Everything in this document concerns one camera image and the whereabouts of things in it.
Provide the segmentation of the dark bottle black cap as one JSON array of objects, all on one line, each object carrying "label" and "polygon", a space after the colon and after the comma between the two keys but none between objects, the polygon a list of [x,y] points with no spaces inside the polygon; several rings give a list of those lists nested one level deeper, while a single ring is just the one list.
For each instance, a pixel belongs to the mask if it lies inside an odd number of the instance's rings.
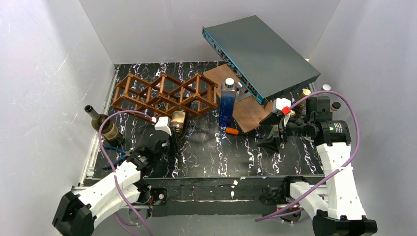
[{"label": "dark bottle black cap", "polygon": [[170,123],[170,129],[174,131],[177,136],[182,136],[185,132],[186,112],[183,110],[174,111]]}]

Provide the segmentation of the clear bottle white label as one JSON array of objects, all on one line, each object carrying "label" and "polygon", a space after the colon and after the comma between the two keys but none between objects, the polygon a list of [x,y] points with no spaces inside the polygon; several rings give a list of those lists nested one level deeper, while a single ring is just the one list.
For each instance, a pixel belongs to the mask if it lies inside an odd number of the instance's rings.
[{"label": "clear bottle white label", "polygon": [[337,110],[339,110],[341,108],[341,103],[339,103],[337,101],[336,102],[333,102],[331,104],[330,108],[331,108],[332,111],[337,111]]}]

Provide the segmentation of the clear glass bottle dark label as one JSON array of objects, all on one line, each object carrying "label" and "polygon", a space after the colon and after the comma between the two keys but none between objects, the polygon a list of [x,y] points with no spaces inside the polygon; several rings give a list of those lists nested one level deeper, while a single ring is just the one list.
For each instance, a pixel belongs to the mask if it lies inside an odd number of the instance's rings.
[{"label": "clear glass bottle dark label", "polygon": [[323,84],[321,87],[322,91],[330,91],[331,90],[331,86],[329,84]]}]

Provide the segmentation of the green bottle silver cap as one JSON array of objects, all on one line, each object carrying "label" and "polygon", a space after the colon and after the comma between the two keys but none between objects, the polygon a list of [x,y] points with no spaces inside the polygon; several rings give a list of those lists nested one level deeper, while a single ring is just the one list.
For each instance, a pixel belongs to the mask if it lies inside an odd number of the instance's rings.
[{"label": "green bottle silver cap", "polygon": [[91,117],[91,125],[94,130],[97,132],[99,128],[102,127],[101,137],[113,147],[121,147],[124,143],[124,137],[119,131],[118,127],[110,119],[106,122],[105,119],[108,118],[105,114],[99,114],[91,105],[86,105],[84,107],[85,112]]}]

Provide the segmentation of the blue glass bottle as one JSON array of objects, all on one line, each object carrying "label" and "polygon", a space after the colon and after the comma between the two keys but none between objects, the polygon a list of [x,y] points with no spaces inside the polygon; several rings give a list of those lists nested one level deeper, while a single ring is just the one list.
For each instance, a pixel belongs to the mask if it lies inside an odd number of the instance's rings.
[{"label": "blue glass bottle", "polygon": [[234,79],[227,78],[221,86],[219,126],[222,128],[230,127],[232,124],[236,94],[237,90]]}]

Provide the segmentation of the dark bottle gold cap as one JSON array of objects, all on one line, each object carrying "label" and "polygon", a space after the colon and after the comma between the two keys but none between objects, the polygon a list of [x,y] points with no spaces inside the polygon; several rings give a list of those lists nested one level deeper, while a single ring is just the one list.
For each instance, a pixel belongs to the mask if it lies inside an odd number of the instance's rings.
[{"label": "dark bottle gold cap", "polygon": [[299,101],[300,102],[297,104],[296,107],[297,108],[303,108],[305,106],[306,100],[302,101],[302,99],[305,98],[306,96],[310,95],[310,94],[311,94],[311,90],[309,90],[307,88],[304,88],[302,90],[302,92],[300,93],[299,98],[297,99],[297,102],[299,102]]}]

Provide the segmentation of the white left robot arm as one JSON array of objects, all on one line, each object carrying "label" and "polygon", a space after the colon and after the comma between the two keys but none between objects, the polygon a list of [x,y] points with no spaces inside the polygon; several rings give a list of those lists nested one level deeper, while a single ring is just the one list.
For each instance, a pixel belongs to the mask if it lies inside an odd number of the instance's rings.
[{"label": "white left robot arm", "polygon": [[127,152],[126,159],[96,184],[64,194],[52,225],[63,236],[90,236],[107,217],[139,200],[147,186],[140,183],[164,156],[174,156],[179,138],[174,132],[154,131],[147,142]]}]

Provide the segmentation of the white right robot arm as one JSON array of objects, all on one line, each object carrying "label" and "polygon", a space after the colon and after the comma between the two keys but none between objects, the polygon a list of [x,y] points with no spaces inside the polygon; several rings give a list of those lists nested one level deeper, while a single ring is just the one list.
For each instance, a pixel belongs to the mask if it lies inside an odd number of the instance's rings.
[{"label": "white right robot arm", "polygon": [[269,116],[274,128],[268,143],[278,147],[290,136],[311,139],[325,176],[313,186],[304,177],[286,177],[278,195],[293,201],[267,218],[286,220],[290,208],[300,205],[312,219],[317,236],[370,236],[377,232],[377,223],[366,216],[356,189],[351,162],[358,148],[351,145],[347,123],[333,119],[332,113],[340,106],[317,93],[295,104],[286,98],[274,100]]}]

